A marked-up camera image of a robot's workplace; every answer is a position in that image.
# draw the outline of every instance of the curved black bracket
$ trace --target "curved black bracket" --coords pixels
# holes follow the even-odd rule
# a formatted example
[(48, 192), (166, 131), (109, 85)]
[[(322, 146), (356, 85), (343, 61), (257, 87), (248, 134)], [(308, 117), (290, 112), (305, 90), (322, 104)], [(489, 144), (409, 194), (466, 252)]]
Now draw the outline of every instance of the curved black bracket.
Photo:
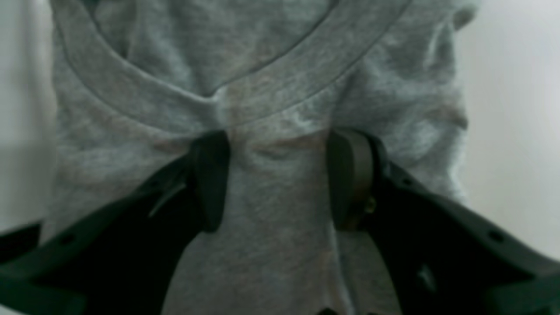
[(559, 262), (428, 191), (378, 138), (332, 130), (327, 165), (335, 226), (369, 233), (404, 315), (560, 314)]
[(159, 315), (185, 247), (220, 225), (229, 158), (227, 135), (213, 132), (39, 248), (37, 225), (3, 236), (13, 250), (0, 257), (0, 304), (29, 315)]

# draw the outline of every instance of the wrinkled fabric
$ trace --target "wrinkled fabric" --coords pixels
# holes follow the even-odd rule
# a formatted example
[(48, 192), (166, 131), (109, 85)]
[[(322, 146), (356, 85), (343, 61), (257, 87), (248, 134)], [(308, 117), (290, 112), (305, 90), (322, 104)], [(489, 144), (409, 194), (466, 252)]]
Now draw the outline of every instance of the wrinkled fabric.
[(333, 228), (325, 140), (376, 135), (468, 205), (454, 38), (477, 1), (51, 4), (57, 162), (41, 243), (224, 129), (222, 225), (185, 249), (162, 314), (400, 314), (369, 236)]

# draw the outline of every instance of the plastic hole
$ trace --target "plastic hole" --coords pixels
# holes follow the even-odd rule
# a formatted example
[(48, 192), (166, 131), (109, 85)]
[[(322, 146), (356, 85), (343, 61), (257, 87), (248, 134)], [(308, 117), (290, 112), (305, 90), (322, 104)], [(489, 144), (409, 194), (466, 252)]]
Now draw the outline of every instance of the plastic hole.
[(76, 240), (76, 236), (74, 234), (68, 234), (60, 240), (61, 245), (68, 245), (73, 243)]
[(498, 233), (498, 232), (496, 232), (496, 231), (490, 231), (490, 232), (488, 232), (488, 236), (489, 236), (491, 239), (493, 239), (495, 242), (498, 242), (498, 243), (503, 243), (503, 241), (504, 241), (503, 235), (500, 234), (500, 233)]

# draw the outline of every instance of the t-shirt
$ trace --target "t-shirt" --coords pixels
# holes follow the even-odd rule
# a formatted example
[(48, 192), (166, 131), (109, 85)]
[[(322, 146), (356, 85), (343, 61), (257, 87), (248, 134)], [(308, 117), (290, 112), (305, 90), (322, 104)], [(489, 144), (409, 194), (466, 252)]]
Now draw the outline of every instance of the t-shirt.
[(222, 224), (186, 247), (162, 314), (400, 313), (370, 237), (334, 229), (325, 141), (333, 127), (375, 135), (468, 205), (454, 38), (476, 0), (51, 3), (57, 160), (41, 243), (225, 130)]

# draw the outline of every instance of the white background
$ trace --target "white background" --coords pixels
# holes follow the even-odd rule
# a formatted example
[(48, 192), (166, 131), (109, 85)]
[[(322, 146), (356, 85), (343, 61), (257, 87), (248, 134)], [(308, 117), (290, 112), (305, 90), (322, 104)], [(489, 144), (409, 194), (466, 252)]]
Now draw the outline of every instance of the white background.
[[(40, 124), (54, 113), (45, 62), (50, 17), (44, 0), (33, 1), (27, 4), (41, 27), (31, 59), (41, 62), (43, 82), (35, 89), (25, 68), (26, 1), (0, 1), (0, 231), (43, 216), (51, 165)], [(558, 0), (486, 1), (458, 35), (458, 55), (470, 118), (463, 182), (472, 208), (560, 260), (559, 17)], [(33, 91), (39, 99), (29, 97)]]

